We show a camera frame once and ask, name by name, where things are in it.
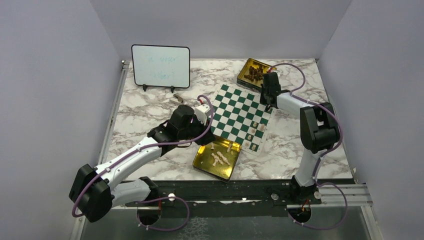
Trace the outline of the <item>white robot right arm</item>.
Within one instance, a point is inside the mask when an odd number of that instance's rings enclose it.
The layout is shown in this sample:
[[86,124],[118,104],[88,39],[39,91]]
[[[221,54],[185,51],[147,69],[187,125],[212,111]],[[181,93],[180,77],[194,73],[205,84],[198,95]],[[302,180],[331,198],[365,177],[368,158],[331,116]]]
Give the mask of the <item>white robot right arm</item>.
[[324,155],[341,139],[333,106],[329,102],[315,103],[282,90],[277,73],[263,74],[260,103],[284,110],[299,118],[300,139],[304,147],[299,169],[292,177],[288,196],[300,204],[311,199],[317,189],[316,176]]

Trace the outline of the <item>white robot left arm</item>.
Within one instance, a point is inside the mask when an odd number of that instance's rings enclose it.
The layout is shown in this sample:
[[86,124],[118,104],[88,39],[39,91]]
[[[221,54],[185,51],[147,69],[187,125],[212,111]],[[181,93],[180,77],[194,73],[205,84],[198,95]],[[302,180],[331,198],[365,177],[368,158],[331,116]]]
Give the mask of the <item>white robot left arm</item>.
[[170,119],[151,129],[139,143],[118,157],[97,166],[81,166],[69,192],[74,203],[72,216],[86,217],[93,223],[118,205],[136,201],[147,206],[155,203],[157,191],[148,178],[124,180],[179,145],[205,146],[215,141],[211,130],[213,115],[211,104],[195,108],[181,104]]

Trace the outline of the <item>pile of dark chess pieces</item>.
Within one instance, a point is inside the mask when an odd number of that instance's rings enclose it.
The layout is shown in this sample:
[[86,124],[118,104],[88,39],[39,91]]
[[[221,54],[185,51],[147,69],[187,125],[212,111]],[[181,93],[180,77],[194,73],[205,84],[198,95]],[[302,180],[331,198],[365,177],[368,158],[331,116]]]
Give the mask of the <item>pile of dark chess pieces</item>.
[[251,65],[248,69],[248,74],[245,74],[244,78],[252,82],[258,82],[263,80],[263,74],[264,74],[264,68],[262,65],[260,65],[257,68]]

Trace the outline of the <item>gold tin dark pieces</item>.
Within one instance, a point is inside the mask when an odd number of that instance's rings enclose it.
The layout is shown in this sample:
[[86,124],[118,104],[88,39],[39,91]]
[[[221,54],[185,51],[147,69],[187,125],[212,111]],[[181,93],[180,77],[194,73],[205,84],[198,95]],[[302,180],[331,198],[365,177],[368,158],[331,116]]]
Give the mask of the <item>gold tin dark pieces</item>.
[[271,65],[253,58],[249,58],[236,77],[236,83],[251,90],[261,90],[263,75],[268,72]]

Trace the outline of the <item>green white chess board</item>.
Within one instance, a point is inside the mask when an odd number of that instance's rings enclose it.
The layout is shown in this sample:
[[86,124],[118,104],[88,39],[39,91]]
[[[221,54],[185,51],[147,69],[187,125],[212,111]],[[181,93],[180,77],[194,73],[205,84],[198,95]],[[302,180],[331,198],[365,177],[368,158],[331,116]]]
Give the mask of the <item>green white chess board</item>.
[[[237,86],[217,84],[207,89],[203,95],[207,96],[214,107],[212,133],[241,145],[241,149],[251,155],[259,156],[264,149],[275,111],[266,109],[260,103],[260,94]],[[261,124],[265,130],[260,131]],[[249,129],[255,128],[255,134]],[[250,147],[244,146],[244,141],[250,141]]]

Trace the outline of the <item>gold tin white pieces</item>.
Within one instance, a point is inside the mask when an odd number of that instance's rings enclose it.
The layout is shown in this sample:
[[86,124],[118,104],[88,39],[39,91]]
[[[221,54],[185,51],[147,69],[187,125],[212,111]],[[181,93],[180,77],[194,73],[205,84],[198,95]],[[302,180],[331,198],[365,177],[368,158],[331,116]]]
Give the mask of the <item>gold tin white pieces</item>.
[[239,143],[216,136],[215,141],[200,146],[192,166],[223,182],[229,182],[240,152],[241,145]]

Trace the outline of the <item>small tan clip object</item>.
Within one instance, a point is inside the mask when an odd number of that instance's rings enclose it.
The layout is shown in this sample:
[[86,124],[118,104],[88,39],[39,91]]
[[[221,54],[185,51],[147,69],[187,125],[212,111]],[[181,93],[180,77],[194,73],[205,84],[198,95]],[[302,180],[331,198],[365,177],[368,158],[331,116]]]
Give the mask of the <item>small tan clip object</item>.
[[181,96],[177,95],[177,94],[173,94],[171,101],[176,103],[176,104],[183,104],[184,100]]

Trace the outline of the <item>small whiteboard on stand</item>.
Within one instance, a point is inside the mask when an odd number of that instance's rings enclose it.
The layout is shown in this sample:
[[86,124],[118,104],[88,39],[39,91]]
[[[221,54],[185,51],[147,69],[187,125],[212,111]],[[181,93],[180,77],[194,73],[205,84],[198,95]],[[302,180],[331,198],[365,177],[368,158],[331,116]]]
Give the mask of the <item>small whiteboard on stand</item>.
[[131,46],[134,83],[148,87],[187,89],[191,85],[191,51],[187,46]]

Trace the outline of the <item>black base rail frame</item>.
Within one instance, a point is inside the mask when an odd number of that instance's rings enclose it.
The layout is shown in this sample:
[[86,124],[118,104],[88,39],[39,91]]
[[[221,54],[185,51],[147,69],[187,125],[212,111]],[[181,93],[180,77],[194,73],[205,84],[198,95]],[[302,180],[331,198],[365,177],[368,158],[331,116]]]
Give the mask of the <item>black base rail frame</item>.
[[96,222],[118,206],[136,208],[143,215],[177,218],[186,213],[192,217],[285,217],[302,208],[371,204],[367,186],[348,179],[298,188],[292,180],[153,181],[142,177],[116,188],[99,180],[83,195],[78,208]]

